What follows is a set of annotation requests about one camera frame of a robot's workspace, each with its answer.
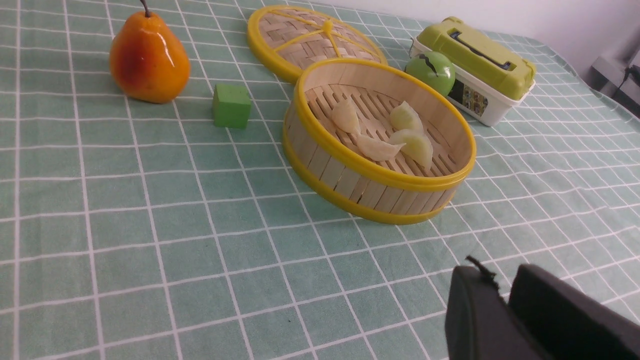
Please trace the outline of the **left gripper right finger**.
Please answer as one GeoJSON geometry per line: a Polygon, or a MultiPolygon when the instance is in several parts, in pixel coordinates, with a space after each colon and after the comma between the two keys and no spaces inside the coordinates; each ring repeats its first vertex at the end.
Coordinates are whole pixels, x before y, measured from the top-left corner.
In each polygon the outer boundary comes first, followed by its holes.
{"type": "Polygon", "coordinates": [[[637,360],[638,324],[534,264],[518,267],[509,307],[556,360],[637,360]]]}

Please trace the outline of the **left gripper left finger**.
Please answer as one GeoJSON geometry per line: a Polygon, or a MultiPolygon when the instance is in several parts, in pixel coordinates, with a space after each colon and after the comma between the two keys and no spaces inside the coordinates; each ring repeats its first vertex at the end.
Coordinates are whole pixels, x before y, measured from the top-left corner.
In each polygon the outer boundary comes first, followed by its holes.
{"type": "Polygon", "coordinates": [[[496,273],[473,256],[452,272],[445,315],[451,360],[549,360],[499,294],[496,273]]]}

